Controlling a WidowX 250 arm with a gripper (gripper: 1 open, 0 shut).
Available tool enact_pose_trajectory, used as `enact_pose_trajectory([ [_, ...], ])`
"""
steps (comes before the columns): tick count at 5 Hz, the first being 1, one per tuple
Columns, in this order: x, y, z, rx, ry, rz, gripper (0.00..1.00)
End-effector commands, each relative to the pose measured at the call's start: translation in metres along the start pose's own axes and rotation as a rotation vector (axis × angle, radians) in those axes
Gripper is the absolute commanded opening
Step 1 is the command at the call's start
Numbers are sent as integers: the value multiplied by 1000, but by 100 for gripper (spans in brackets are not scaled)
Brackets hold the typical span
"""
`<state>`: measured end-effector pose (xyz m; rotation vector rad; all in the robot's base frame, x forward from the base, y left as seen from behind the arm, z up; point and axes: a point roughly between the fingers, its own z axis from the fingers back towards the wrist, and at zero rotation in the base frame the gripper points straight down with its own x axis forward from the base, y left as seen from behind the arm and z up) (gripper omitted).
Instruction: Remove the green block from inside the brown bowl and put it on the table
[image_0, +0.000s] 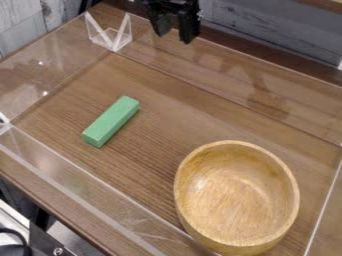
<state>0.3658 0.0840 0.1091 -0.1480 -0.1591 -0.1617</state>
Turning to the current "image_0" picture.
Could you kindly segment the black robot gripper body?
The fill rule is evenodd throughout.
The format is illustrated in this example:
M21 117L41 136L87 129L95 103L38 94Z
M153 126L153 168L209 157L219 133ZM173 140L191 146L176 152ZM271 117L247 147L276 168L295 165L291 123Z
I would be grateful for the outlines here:
M153 13L171 13L179 12L200 13L199 0L143 0L147 10Z

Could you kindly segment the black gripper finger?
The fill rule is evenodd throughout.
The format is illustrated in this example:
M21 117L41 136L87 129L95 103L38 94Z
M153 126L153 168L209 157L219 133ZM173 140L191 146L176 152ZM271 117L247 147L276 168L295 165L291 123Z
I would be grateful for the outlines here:
M163 37L172 28L171 18L165 12L155 8L148 9L148 19L153 31L159 37Z
M179 38L184 44L189 44L200 33L201 17L195 11L181 10L177 13Z

